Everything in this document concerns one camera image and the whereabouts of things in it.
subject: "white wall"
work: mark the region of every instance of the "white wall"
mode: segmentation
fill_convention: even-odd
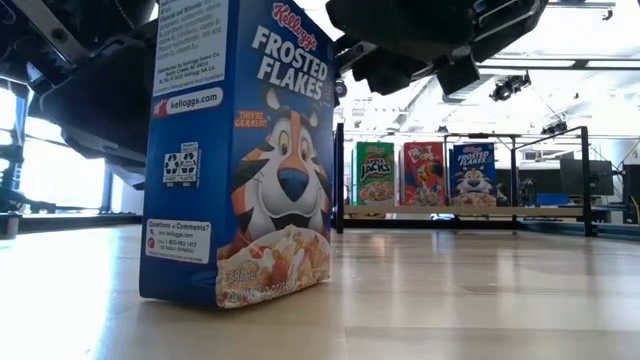
[[[119,177],[113,177],[111,190],[111,210],[142,215],[144,191],[138,191],[125,184]]]

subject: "cereal bowl image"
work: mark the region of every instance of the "cereal bowl image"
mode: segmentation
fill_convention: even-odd
[[[453,198],[454,206],[496,207],[496,198],[484,193],[466,193]]]
[[[218,260],[216,302],[236,308],[269,300],[329,278],[331,246],[319,233],[293,225]]]
[[[418,188],[409,201],[412,206],[443,206],[444,201],[439,193],[430,189]]]
[[[365,205],[393,205],[395,187],[391,182],[372,182],[360,189],[360,200]]]

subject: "cereal box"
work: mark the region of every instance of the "cereal box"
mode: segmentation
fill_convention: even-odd
[[[451,154],[451,205],[495,207],[493,144],[455,145]]]
[[[353,205],[394,205],[395,169],[392,143],[357,143],[352,157]]]
[[[442,143],[406,143],[402,147],[401,157],[401,204],[443,206],[445,169]]]
[[[235,308],[328,279],[331,40],[289,0],[159,14],[140,294]]]

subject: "ceiling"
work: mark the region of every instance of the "ceiling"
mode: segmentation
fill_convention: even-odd
[[[341,35],[324,11],[325,0],[296,1],[329,36]],[[510,100],[494,102],[488,96],[504,76],[524,74],[528,66],[564,66],[559,60],[565,58],[629,60],[625,66],[640,70],[638,2],[617,0],[611,9],[613,16],[603,20],[607,11],[602,8],[548,8],[534,31],[481,64],[489,68],[481,69],[480,81],[450,98],[443,98],[433,78],[383,97],[347,74],[348,93],[336,117],[346,129],[362,131],[434,132],[446,126],[450,132],[539,134],[545,125],[563,119],[570,127],[588,125],[591,133],[640,135],[640,71],[531,70],[533,85]],[[621,64],[605,61],[600,66]]]

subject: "recycling symbol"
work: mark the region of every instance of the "recycling symbol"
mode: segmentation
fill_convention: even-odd
[[[197,160],[196,154],[193,152],[182,154],[182,167],[180,169],[182,174],[193,174],[196,171]]]
[[[164,159],[164,173],[166,175],[175,175],[180,168],[180,159],[177,154],[168,154]]]

